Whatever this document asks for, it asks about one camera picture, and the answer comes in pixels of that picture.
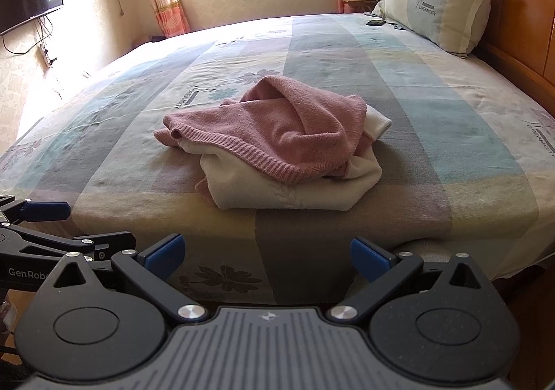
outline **metal screw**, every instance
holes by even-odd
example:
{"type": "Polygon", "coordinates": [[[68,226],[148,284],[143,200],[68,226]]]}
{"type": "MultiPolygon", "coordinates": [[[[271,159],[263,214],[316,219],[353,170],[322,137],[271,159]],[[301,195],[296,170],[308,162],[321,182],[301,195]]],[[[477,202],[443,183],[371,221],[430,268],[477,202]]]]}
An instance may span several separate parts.
{"type": "Polygon", "coordinates": [[[179,307],[177,314],[186,320],[196,320],[206,314],[206,309],[197,304],[187,304],[186,306],[179,307]]]}
{"type": "Polygon", "coordinates": [[[336,320],[352,320],[359,313],[351,306],[335,306],[330,310],[330,315],[336,320]]]}

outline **wooden headboard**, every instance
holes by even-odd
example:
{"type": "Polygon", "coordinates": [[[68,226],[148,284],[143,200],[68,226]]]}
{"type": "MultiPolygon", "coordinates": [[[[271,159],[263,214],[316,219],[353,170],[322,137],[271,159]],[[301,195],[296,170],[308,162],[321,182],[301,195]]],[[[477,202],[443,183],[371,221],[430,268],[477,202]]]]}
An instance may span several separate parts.
{"type": "Polygon", "coordinates": [[[475,54],[555,116],[555,0],[492,0],[475,54]]]}

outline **pink towel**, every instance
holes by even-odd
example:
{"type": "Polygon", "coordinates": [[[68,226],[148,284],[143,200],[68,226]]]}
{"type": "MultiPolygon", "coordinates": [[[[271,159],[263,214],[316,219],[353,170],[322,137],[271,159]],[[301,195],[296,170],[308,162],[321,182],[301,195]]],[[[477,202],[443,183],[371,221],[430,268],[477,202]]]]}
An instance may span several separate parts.
{"type": "Polygon", "coordinates": [[[214,145],[280,182],[342,176],[352,155],[376,138],[364,131],[366,104],[287,77],[264,77],[239,102],[164,117],[154,136],[214,145]]]}

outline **wallpaper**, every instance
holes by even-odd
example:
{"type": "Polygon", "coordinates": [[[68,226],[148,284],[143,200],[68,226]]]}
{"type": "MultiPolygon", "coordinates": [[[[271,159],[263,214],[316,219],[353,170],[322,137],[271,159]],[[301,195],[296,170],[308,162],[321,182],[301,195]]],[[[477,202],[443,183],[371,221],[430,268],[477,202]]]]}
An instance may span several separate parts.
{"type": "MultiPolygon", "coordinates": [[[[85,84],[83,71],[91,73],[125,54],[141,34],[133,0],[122,0],[124,16],[117,0],[64,3],[49,15],[53,35],[48,47],[58,57],[51,70],[42,64],[37,47],[27,55],[14,56],[0,44],[0,154],[16,139],[27,96],[31,101],[67,98],[66,90],[74,92],[85,84]]],[[[37,40],[33,23],[5,36],[13,51],[25,51],[37,40]]]]}

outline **blue gripper pad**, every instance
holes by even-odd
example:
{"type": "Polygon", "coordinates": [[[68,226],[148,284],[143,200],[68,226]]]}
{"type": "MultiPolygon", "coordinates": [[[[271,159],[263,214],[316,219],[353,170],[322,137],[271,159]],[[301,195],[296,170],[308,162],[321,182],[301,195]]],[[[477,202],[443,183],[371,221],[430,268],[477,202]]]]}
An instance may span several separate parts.
{"type": "Polygon", "coordinates": [[[179,268],[185,260],[185,240],[172,234],[138,254],[137,261],[163,281],[179,268]]]}
{"type": "MultiPolygon", "coordinates": [[[[384,253],[392,256],[392,254],[386,251],[384,253]]],[[[388,260],[358,239],[354,239],[351,242],[351,263],[368,282],[372,282],[387,273],[394,265],[391,260],[388,260]]]]}
{"type": "Polygon", "coordinates": [[[67,202],[27,202],[19,210],[19,217],[29,222],[63,221],[70,214],[67,202]]]}

